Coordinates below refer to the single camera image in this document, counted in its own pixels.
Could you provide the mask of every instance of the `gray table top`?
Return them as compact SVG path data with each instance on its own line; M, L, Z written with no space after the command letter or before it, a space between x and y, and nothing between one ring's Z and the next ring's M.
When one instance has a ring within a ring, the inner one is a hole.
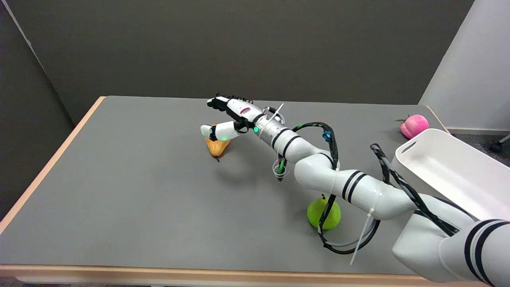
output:
M292 127L332 126L341 168L376 178L369 145L391 160L406 141L394 120L419 113L442 129L424 106L286 102L282 113ZM275 152L252 132L220 163L209 155L200 125L229 120L203 99L107 97L1 234L0 264L413 274L391 252L410 214L382 222L349 266L307 222L320 193L292 174L278 182ZM320 131L299 133L327 149ZM337 202L327 238L358 238L366 214Z

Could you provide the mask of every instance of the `white robot fingertip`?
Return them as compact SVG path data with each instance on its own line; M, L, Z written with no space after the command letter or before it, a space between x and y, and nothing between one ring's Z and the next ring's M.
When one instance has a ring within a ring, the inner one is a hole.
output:
M219 141L227 141L239 136L232 121L217 124L214 129L212 126L203 125L200 127L200 131L203 136Z
M209 138L211 136L211 133L213 132L213 127L208 125L202 125L200 127L200 132L202 132L203 136Z

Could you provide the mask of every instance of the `black stripe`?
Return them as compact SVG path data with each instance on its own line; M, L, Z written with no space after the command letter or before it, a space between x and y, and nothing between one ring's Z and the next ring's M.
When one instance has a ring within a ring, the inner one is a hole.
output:
M319 153L321 155L324 155L325 157L327 157L329 159L329 162L331 162L331 166L333 166L333 160L325 153Z
M286 145L285 145L285 147L284 147L284 152L282 153L282 157L285 157L285 152L287 151L287 148L289 147L290 143L291 143L293 140L295 140L295 139L297 139L297 138L299 138L299 137L300 137L300 136L296 135L296 136L294 136L293 138L291 138L291 139L287 142L287 144L286 144Z
M216 137L216 126L211 127L211 134L209 135L209 139L212 141L218 140L218 138Z
M471 229L471 231L469 231L468 237L466 238L466 244L464 245L464 258L466 259L466 264L468 265L471 273L473 273L473 275L475 275L479 281L482 281L482 279L476 273L475 268L473 267L473 262L471 261L471 243L473 242L473 238L475 237L475 234L480 230L480 228L496 220L498 219L489 219L478 223L475 227L473 227L473 229Z
M485 240L487 239L487 237L489 237L489 235L492 233L492 231L496 230L496 228L498 228L498 227L501 227L501 226L509 224L509 223L510 222L508 222L508 221L506 221L506 222L498 222L496 224L493 224L493 225L487 227L487 229L484 230L481 233L480 237L478 238L478 241L476 242L476 246L475 246L475 263L476 263L476 267L478 268L478 271L480 272L480 275L485 279L485 282L487 284L489 284L490 286L492 286L492 287L494 287L494 285L489 280L489 278L487 277L487 274L483 270L483 265L481 263L481 250L483 248L483 244L485 243Z
M421 210L419 210L419 209L416 209L416 210L415 210L415 212L413 212L413 214L417 214L417 215L419 215L419 216L423 216L423 217L427 218L427 217L425 216L425 214L424 214Z
M351 174L347 182L344 184L344 189L342 190L342 198L345 200L345 192L347 191L347 187L349 186L350 181L358 174L360 171L355 171Z
M451 202L451 201L448 201L448 200L444 200L444 199L439 198L439 197L437 197L437 196L433 196L433 197L434 197L435 199L439 200L439 201L442 201L442 202L444 202L444 203L446 203L446 204L448 204L448 205L452 206L452 207L455 207L456 209L458 209L458 210L460 210L460 211L464 212L465 214L467 214L469 217L473 218L473 216L472 216L471 214L469 214L469 212L465 211L462 207L460 207L460 206L456 205L455 203L453 203L453 202Z
M358 178L356 178L356 181L352 184L351 186L351 189L349 190L349 197L347 197L347 201L350 203L350 199L352 197L352 193L354 191L354 189L356 188L356 185L358 184L358 182L364 177L366 176L366 174L362 174L360 176L358 176Z
M250 128L254 128L255 127L255 124L257 123L257 121L263 116L264 114L261 113L259 114L258 116L256 116L254 119L253 119L253 122L250 123Z
M430 218L429 218L429 217L428 217L425 213L423 213L423 211L421 211L421 210L419 210L419 209L416 209L416 210L413 212L413 214L416 214L416 215L419 215L419 216L423 216L423 217L427 218L428 220L430 220ZM447 227L448 229L453 230L455 233L457 233L457 232L458 232L458 228L457 228L457 227L455 227L455 226L451 225L450 223L448 223L448 222L446 222L446 221L444 221L444 220L440 219L439 217L438 217L438 219L439 219L439 222L441 222L442 224L446 225L446 227Z
M271 144L271 147L274 149L274 144L276 143L276 140L278 139L278 137L283 134L285 131L289 131L290 129L288 128L283 128L280 130L280 132L274 137L273 139L273 143Z

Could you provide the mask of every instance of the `robotic hand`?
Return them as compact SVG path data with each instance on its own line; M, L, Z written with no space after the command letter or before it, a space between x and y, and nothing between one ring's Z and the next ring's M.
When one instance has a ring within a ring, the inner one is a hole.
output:
M383 181L361 171L339 170L335 135L325 123L308 123L291 130L285 127L279 110L271 107L261 110L252 101L219 94L208 100L207 105L226 111L235 121L215 127L201 126L204 136L224 141L253 129L259 139L278 153L278 174L288 160L295 163L294 175L299 184L331 194L318 228L324 247L339 254L354 252L354 248L335 248L352 243L336 244L323 236L322 225L336 196L340 196L374 218L369 231L363 234L364 240L359 248L374 236L381 220L390 220L414 210L392 249L401 263L431 281L481 281L490 286L505 286L510 282L506 242L510 238L510 222L496 219L476 221L451 202L417 193L391 167L379 145L373 144L370 148L381 164ZM296 133L304 127L322 128L329 151L313 146ZM390 184L390 175L401 189Z

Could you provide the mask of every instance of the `white zip tie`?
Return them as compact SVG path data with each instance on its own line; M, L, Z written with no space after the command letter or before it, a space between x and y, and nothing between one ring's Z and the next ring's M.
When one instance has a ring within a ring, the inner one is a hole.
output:
M375 193L379 189L378 187L381 185L381 183L382 183L382 181L377 185L376 189L374 189ZM367 220L365 220L365 224L363 225L363 229L361 230L360 239L358 240L358 243L356 244L356 248L354 249L354 254L352 255L351 262L349 264L350 266L352 266L352 263L354 262L354 258L356 257L356 253L358 252L358 249L360 248L361 239L363 238L363 233L365 233L365 229L367 228L368 221L372 217L372 213L374 213L375 208L377 207L382 195L383 195L383 193L379 192L379 196L377 197L374 206L367 213Z
M273 114L273 116L272 116L272 117L270 117L270 118L269 118L269 120L267 121L267 123L266 123L266 124L265 124L265 125L264 125L261 129L260 129L260 131L259 131L259 138L261 137L262 132L263 132L263 131L264 131L264 129L266 128L267 124L268 124L268 123L269 123L272 119L274 119L274 117L278 114L278 112L282 109L282 107L283 107L283 106L284 106L284 103L282 103L282 104L280 105L280 107L276 110L276 112Z

